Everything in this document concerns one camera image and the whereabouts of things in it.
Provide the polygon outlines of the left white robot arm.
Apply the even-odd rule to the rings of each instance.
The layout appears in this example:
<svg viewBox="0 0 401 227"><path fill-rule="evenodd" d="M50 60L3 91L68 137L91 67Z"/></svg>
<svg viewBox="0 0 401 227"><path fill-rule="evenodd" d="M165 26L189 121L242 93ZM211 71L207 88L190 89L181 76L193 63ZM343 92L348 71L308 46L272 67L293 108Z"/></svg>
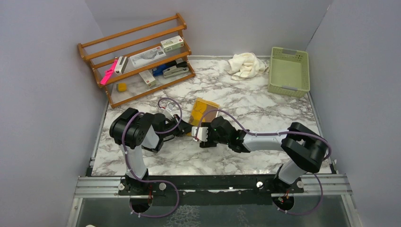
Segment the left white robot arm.
<svg viewBox="0 0 401 227"><path fill-rule="evenodd" d="M148 190L148 168L142 150L157 153L166 141L182 137L191 130L191 124L167 110L151 114L128 108L113 121L109 134L123 151L126 179L135 193L143 194Z"/></svg>

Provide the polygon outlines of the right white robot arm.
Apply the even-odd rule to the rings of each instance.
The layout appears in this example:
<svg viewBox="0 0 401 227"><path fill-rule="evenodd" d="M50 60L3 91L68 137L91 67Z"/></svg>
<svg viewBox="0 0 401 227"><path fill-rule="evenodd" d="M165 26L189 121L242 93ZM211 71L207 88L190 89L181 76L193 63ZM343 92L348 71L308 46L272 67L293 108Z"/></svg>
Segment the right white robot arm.
<svg viewBox="0 0 401 227"><path fill-rule="evenodd" d="M193 127L191 135L199 141L201 148L224 144L236 153L259 150L285 152L290 160L278 169L273 179L273 187L278 192L285 192L305 173L318 173L330 152L325 139L298 122L291 123L287 131L255 132L237 130L219 116L212 122Z"/></svg>

